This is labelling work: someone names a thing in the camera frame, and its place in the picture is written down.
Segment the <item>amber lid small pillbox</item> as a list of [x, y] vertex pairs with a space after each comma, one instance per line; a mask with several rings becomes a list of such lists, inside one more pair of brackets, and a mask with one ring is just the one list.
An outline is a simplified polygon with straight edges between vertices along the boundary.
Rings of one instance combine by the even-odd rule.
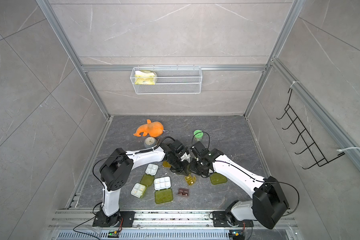
[[163, 167], [164, 168], [171, 168], [172, 166], [167, 161], [163, 161]]

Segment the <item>small yellow clear pillbox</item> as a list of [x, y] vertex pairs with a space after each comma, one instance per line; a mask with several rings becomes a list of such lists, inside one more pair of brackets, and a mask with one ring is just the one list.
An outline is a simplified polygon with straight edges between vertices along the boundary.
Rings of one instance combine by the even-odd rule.
[[196, 182], [196, 176], [188, 175], [185, 177], [185, 181], [189, 186], [192, 186]]

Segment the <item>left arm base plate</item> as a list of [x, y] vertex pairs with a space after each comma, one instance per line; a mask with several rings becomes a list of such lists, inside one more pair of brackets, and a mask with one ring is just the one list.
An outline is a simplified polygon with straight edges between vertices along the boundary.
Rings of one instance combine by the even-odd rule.
[[111, 216], [107, 216], [101, 210], [96, 213], [92, 226], [101, 228], [122, 226], [130, 228], [133, 225], [135, 213], [134, 211], [118, 211]]

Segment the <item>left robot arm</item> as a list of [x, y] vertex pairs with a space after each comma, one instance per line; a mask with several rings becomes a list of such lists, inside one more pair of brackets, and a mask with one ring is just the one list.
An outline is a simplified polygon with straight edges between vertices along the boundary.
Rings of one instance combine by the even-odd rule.
[[188, 174], [190, 151], [179, 140], [167, 136], [155, 146], [138, 151], [116, 149], [99, 168], [97, 180], [103, 187], [103, 199], [99, 211], [92, 218], [93, 227], [122, 227], [126, 219], [119, 206], [121, 188], [127, 183], [133, 169], [140, 166], [166, 161], [175, 174]]

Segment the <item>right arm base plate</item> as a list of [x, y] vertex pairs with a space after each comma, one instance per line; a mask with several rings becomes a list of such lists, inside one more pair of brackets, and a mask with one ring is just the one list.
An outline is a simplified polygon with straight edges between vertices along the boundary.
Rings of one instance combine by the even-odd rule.
[[210, 219], [213, 221], [214, 227], [253, 227], [254, 223], [252, 220], [239, 221], [235, 219], [232, 214], [226, 213], [225, 211], [213, 211], [210, 214]]

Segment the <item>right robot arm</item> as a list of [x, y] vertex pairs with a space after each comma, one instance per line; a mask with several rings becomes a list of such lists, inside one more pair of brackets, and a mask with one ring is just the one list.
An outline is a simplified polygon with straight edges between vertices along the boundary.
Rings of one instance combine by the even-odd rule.
[[[300, 193], [289, 183], [280, 182], [270, 176], [268, 178], [256, 175], [232, 161], [218, 149], [209, 150], [200, 141], [191, 142], [194, 158], [190, 163], [192, 173], [203, 178], [209, 178], [218, 173], [244, 190], [250, 201], [234, 201], [226, 210], [229, 225], [236, 226], [239, 222], [257, 221], [267, 229], [273, 229], [282, 218], [293, 214], [300, 204]], [[292, 187], [298, 197], [298, 202], [292, 212], [281, 184]]]

